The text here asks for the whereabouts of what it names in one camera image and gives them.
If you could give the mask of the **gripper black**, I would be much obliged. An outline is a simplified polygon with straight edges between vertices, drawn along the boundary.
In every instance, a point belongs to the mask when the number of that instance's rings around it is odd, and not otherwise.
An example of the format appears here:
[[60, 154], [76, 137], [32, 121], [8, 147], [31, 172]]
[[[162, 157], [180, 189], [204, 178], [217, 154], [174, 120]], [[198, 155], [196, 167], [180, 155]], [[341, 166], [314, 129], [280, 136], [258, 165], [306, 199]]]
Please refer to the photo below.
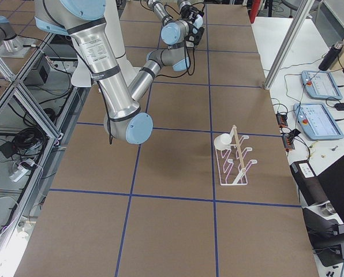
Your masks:
[[189, 41], [193, 43], [194, 46], [198, 46], [203, 35], [204, 35], [204, 27], [196, 28], [193, 27], [192, 33], [190, 34]]

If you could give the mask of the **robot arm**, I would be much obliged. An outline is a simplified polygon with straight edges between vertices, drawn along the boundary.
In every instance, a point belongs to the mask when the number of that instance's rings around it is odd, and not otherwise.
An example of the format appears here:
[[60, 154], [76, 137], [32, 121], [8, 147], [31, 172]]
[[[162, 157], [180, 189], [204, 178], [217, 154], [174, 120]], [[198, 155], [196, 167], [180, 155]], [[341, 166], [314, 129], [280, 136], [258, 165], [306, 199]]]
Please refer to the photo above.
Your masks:
[[154, 12], [162, 23], [161, 40], [167, 45], [165, 49], [151, 51], [145, 65], [139, 70], [134, 80], [128, 86], [131, 97], [139, 101], [147, 89], [160, 76], [163, 67], [170, 66], [175, 72], [183, 75], [189, 72], [195, 62], [190, 61], [189, 49], [195, 50], [204, 34], [204, 9], [198, 9], [190, 1], [178, 1], [178, 14], [174, 19], [161, 1], [147, 1], [147, 8]]
[[147, 141], [153, 121], [141, 112], [139, 100], [160, 66], [149, 59], [127, 85], [111, 48], [123, 43], [115, 1], [35, 1], [35, 20], [42, 31], [70, 36], [79, 46], [78, 56], [103, 95], [109, 137], [129, 144]]

